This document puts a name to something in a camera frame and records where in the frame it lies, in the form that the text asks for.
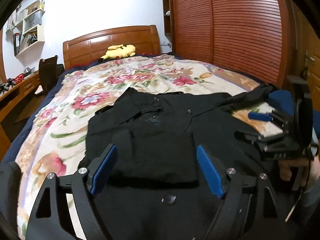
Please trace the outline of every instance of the blue gripper pad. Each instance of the blue gripper pad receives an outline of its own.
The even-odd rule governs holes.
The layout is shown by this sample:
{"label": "blue gripper pad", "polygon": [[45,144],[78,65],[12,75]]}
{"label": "blue gripper pad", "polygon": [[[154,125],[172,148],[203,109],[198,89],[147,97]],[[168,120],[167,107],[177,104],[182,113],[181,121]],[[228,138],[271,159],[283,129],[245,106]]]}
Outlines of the blue gripper pad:
{"label": "blue gripper pad", "polygon": [[208,156],[201,145],[197,147],[197,160],[211,193],[221,199],[225,194],[221,176],[215,165],[212,163],[212,159]]}
{"label": "blue gripper pad", "polygon": [[248,114],[248,118],[252,120],[265,121],[265,122],[272,121],[272,117],[269,114],[262,114],[262,113],[256,113],[256,112],[250,112]]}
{"label": "blue gripper pad", "polygon": [[105,186],[118,157],[118,150],[114,144],[109,144],[100,157],[92,160],[88,166],[88,191],[91,195],[100,193]]}

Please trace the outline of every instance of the wooden wardrobe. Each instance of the wooden wardrobe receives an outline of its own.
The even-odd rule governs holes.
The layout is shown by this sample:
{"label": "wooden wardrobe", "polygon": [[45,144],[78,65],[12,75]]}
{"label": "wooden wardrobe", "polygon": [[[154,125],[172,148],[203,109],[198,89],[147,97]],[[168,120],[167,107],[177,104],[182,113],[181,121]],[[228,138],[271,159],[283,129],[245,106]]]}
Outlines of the wooden wardrobe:
{"label": "wooden wardrobe", "polygon": [[174,52],[281,87],[292,63],[287,0],[172,0]]}

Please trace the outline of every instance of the desk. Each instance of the desk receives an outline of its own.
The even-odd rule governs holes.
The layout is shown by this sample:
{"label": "desk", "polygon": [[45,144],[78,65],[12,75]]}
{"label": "desk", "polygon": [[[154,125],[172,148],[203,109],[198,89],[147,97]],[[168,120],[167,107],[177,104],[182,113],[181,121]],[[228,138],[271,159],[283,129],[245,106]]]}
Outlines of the desk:
{"label": "desk", "polygon": [[2,160],[11,145],[1,122],[20,103],[20,101],[23,100],[23,98],[35,90],[39,85],[39,73],[36,71],[0,97],[0,160]]}

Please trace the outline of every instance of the pikachu plush toy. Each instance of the pikachu plush toy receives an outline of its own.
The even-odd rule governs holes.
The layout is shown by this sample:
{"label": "pikachu plush toy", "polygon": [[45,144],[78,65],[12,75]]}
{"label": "pikachu plush toy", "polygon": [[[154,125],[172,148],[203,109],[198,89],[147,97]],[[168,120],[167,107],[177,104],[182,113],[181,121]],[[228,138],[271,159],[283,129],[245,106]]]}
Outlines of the pikachu plush toy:
{"label": "pikachu plush toy", "polygon": [[133,57],[134,55],[136,55],[135,51],[136,51],[136,48],[133,45],[121,44],[121,45],[110,46],[106,54],[101,58],[105,60],[107,58],[121,59],[129,56]]}

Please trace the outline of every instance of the floral blanket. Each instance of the floral blanket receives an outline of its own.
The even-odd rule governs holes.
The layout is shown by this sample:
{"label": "floral blanket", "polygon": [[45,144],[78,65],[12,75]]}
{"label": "floral blanket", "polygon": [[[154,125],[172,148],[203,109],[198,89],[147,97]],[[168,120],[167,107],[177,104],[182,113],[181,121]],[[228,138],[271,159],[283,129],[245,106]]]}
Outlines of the floral blanket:
{"label": "floral blanket", "polygon": [[[16,158],[23,172],[17,217],[20,238],[25,238],[29,215],[45,176],[49,172],[69,175],[77,170],[84,157],[89,119],[98,109],[112,105],[128,87],[153,94],[181,91],[195,95],[217,92],[236,95],[258,85],[241,74],[167,54],[113,60],[67,74],[51,103],[36,115]],[[264,135],[279,133],[270,122],[249,120],[249,111],[271,111],[268,104],[233,115]],[[85,239],[72,195],[67,197],[76,235]]]}

